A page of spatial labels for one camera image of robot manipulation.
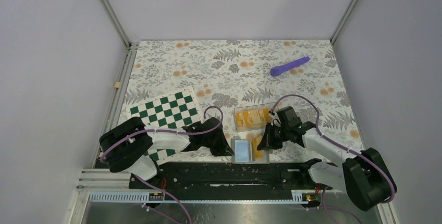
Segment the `gold VIP card stack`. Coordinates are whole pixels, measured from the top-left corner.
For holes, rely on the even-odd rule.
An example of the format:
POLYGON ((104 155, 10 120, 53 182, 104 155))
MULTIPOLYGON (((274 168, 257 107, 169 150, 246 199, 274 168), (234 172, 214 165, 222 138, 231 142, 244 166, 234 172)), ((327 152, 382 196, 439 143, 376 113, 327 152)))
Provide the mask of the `gold VIP card stack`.
POLYGON ((260 128, 271 121, 268 109, 246 110, 236 114, 237 126, 246 129, 260 128))

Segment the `grey card holder wallet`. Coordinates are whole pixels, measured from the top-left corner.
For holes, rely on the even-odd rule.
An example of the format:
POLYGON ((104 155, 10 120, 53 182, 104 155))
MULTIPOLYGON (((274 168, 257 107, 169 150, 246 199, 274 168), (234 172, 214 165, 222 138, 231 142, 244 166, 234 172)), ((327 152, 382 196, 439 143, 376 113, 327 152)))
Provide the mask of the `grey card holder wallet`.
POLYGON ((263 163, 255 163, 253 158, 253 146, 252 141, 248 140, 234 140, 232 144, 232 149, 234 151, 234 155, 232 156, 232 163, 234 164, 263 164, 263 163))

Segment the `clear acrylic card box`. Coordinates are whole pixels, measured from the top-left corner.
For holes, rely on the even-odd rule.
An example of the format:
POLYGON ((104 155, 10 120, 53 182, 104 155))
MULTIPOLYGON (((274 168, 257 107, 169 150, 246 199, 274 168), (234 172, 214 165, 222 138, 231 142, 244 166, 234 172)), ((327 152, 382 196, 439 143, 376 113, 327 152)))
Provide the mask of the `clear acrylic card box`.
POLYGON ((264 129, 274 116, 270 110, 275 103, 237 107, 234 109, 234 123, 238 132, 264 129))

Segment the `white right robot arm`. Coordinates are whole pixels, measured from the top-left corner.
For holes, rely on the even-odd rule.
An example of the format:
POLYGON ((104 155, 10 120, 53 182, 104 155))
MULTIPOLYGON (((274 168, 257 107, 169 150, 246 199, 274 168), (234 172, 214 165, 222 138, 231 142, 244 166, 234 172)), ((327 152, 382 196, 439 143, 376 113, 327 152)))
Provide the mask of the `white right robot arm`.
POLYGON ((356 152, 320 134, 317 125, 303 122, 291 107, 266 110, 269 120, 258 150, 277 150, 286 141, 311 149, 327 160, 304 162, 300 184, 311 189, 317 184, 330 186, 347 194, 352 203, 368 211, 385 203, 397 193, 397 186, 381 156, 374 148, 356 152))

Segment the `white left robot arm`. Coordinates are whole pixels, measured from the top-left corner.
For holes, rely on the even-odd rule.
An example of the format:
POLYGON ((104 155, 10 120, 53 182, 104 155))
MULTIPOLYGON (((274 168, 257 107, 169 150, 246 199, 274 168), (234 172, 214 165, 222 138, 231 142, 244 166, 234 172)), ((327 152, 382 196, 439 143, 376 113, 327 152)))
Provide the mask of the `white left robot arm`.
POLYGON ((141 178, 149 188, 160 185, 162 175, 157 162, 146 155, 148 150, 190 152, 207 147, 213 156, 232 156, 223 126, 217 118, 209 118, 177 129, 153 128, 140 117, 132 117, 99 139, 110 172, 126 171, 141 178))

